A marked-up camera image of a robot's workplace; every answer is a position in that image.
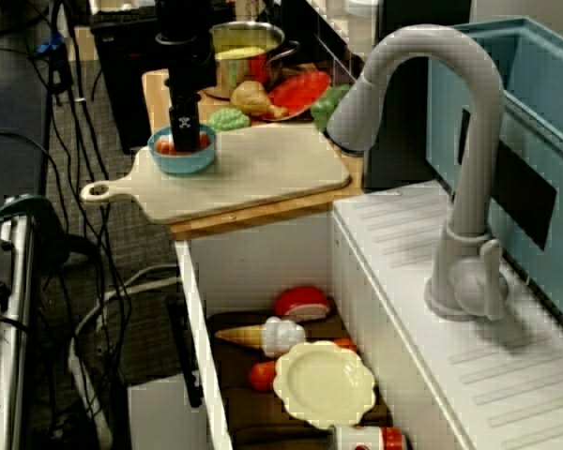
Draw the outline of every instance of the metal pot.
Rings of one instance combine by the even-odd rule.
[[[222,23],[213,26],[210,32],[215,46],[217,85],[205,92],[217,98],[230,98],[234,89],[245,81],[260,82],[268,90],[280,77],[282,59],[300,49],[294,40],[285,43],[283,31],[270,23]],[[260,47],[263,51],[249,58],[218,57],[218,53],[244,47]]]

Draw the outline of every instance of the blue bowl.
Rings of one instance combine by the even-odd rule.
[[[161,128],[153,133],[148,140],[148,148],[154,162],[159,168],[166,173],[194,173],[208,166],[213,159],[217,150],[217,140],[215,139],[215,130],[205,125],[200,126],[200,130],[208,135],[210,145],[200,152],[191,155],[161,155],[154,149],[155,142],[161,137],[171,134],[171,127]]]

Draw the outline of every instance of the scalloped plate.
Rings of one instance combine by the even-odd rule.
[[[273,390],[285,410],[316,428],[355,425],[375,404],[371,371],[333,342],[297,344],[275,369]]]

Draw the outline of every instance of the red plate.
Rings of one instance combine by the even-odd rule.
[[[273,114],[263,116],[264,120],[276,122],[288,120],[304,113],[320,98],[329,87],[329,75],[324,72],[310,72],[291,78],[269,92],[271,103],[284,106],[289,114],[283,119],[275,119]]]

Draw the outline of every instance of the gray carpet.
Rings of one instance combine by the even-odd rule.
[[[99,80],[94,101],[90,101],[92,84],[99,73],[98,62],[84,62],[83,86],[88,99],[88,108],[99,142],[99,151],[108,170],[109,178],[116,179],[127,174],[132,166],[133,156],[123,154],[114,125],[111,105],[104,87],[103,80]],[[77,105],[77,114],[83,119],[83,110]],[[58,132],[64,143],[72,152],[71,173],[73,188],[76,186],[76,145],[75,128],[70,107],[63,103],[62,107],[54,107],[54,118]],[[82,122],[84,142],[90,155],[90,163],[96,179],[102,179],[99,165],[94,155],[87,125]],[[84,235],[84,221],[76,202],[71,195],[68,185],[68,158],[56,139],[54,130],[51,134],[50,152],[57,163],[61,179],[63,195],[68,209],[69,232]],[[88,170],[82,159],[80,168],[79,187],[90,182]],[[62,211],[59,208],[58,189],[52,168],[48,172],[47,196],[64,223]],[[86,207],[90,222],[95,229],[101,223],[100,212],[97,207]],[[111,206],[108,220],[109,237],[113,250],[115,266],[123,279],[127,279],[139,270],[153,264],[175,263],[175,250],[165,226],[150,223],[141,212],[140,207],[132,201],[119,201]],[[96,240],[89,230],[87,235]],[[164,270],[151,274],[150,278],[165,278],[175,274],[175,270]],[[71,255],[63,267],[63,275],[70,298],[72,321],[69,319],[67,303],[58,277],[52,277],[46,287],[45,301],[41,313],[45,321],[38,319],[37,328],[42,342],[50,348],[54,357],[53,372],[56,387],[56,402],[60,411],[79,400],[79,395],[68,373],[67,353],[71,337],[71,327],[77,326],[87,312],[97,301],[96,271],[94,266],[84,257]],[[107,291],[112,283],[107,273]],[[179,372],[175,345],[170,331],[168,316],[164,305],[167,293],[175,293],[177,287],[172,286],[157,292],[135,294],[130,297],[132,313],[129,326],[125,332],[120,372],[126,383],[145,383],[158,378],[171,376]],[[113,344],[118,340],[120,315],[118,302],[109,305],[108,332]],[[104,366],[98,355],[98,348],[106,348],[107,337],[103,332],[96,332],[92,325],[86,327],[81,337],[81,354],[83,360],[90,367],[93,377],[97,380],[104,372]],[[44,371],[38,363],[38,377]],[[31,424],[33,430],[44,430],[50,422],[50,409],[47,407],[47,382],[43,378],[38,386],[32,410]],[[105,411],[108,412],[108,398],[104,394]],[[109,418],[116,420],[109,413]]]

